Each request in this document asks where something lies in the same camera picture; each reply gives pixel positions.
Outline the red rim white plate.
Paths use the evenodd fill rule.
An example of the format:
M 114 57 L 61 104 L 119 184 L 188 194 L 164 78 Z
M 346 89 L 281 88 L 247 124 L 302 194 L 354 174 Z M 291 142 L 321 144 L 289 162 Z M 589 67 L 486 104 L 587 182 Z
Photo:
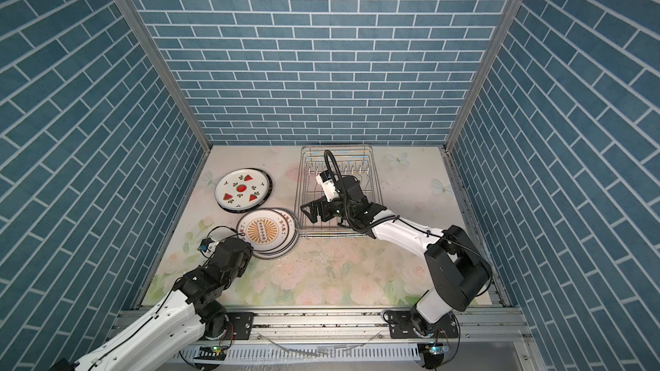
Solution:
M 297 245 L 297 242 L 300 238 L 299 234 L 299 224 L 297 221 L 297 218 L 290 213 L 290 211 L 283 209 L 283 208 L 270 208 L 270 211 L 278 212 L 289 224 L 289 236 L 285 240 L 285 243 L 283 246 L 279 247 L 275 251 L 271 252 L 258 252 L 255 251 L 254 255 L 259 258 L 259 259 L 278 259 L 285 254 L 288 254 L 295 245 Z

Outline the sunburst white plate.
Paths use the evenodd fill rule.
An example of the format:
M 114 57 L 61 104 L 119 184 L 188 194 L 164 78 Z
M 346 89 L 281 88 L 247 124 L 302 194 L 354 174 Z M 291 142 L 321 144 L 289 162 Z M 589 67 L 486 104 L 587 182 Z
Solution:
M 257 211 L 247 235 L 254 242 L 254 250 L 260 258 L 276 259 L 296 244 L 297 226 L 287 211 Z
M 240 237 L 256 252 L 274 252 L 290 240 L 292 229 L 278 211 L 257 210 L 247 213 L 236 227 Z

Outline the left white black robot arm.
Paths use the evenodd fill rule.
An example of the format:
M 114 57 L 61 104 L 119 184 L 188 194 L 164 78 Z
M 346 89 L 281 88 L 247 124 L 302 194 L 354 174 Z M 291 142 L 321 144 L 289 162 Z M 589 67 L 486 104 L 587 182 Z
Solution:
M 155 370 L 201 338 L 223 338 L 232 325 L 218 298 L 247 270 L 253 252 L 236 236 L 221 240 L 204 264 L 178 278 L 161 302 L 121 333 L 50 369 Z

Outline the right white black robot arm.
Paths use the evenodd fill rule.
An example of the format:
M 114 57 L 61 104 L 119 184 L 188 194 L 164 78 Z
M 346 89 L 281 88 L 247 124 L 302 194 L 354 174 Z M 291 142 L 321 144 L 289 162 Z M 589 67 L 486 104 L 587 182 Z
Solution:
M 338 218 L 356 233 L 387 241 L 426 261 L 433 287 L 411 309 L 412 327 L 419 335 L 434 333 L 440 319 L 465 311 L 488 288 L 493 270 L 462 228 L 413 223 L 369 201 L 352 175 L 336 178 L 325 171 L 316 180 L 323 195 L 300 206 L 311 223 Z

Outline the left green circuit board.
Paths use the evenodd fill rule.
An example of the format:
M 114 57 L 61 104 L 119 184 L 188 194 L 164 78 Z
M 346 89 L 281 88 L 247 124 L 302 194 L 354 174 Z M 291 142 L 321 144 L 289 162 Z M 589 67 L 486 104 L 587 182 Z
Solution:
M 227 348 L 222 346 L 201 346 L 195 355 L 196 362 L 223 362 L 227 357 Z

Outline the green circuit board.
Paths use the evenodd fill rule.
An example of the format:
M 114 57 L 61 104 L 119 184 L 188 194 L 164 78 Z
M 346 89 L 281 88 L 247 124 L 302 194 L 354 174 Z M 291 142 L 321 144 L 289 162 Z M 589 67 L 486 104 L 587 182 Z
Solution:
M 223 362 L 227 357 L 227 348 L 222 346 L 201 346 L 195 355 L 196 362 Z
M 443 362 L 450 347 L 441 343 L 418 344 L 419 355 L 424 362 Z

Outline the right green circuit board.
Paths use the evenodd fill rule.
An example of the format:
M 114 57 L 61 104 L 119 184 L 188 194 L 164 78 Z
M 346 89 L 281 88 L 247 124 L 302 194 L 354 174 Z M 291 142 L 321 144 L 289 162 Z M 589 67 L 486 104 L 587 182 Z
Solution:
M 418 344 L 419 355 L 424 362 L 443 362 L 450 347 L 441 343 Z

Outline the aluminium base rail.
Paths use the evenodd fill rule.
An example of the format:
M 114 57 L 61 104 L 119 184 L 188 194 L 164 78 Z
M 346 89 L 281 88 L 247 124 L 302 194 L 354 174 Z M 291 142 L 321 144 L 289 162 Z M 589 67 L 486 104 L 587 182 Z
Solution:
M 418 344 L 450 347 L 443 370 L 543 370 L 541 354 L 520 309 L 471 307 L 449 314 L 433 334 L 414 331 L 406 309 L 393 307 L 231 307 L 250 312 L 254 322 L 247 340 L 199 340 L 165 362 L 170 369 L 193 366 L 328 365 L 332 362 L 402 362 L 418 369 Z M 196 362 L 201 346 L 227 348 L 223 362 Z

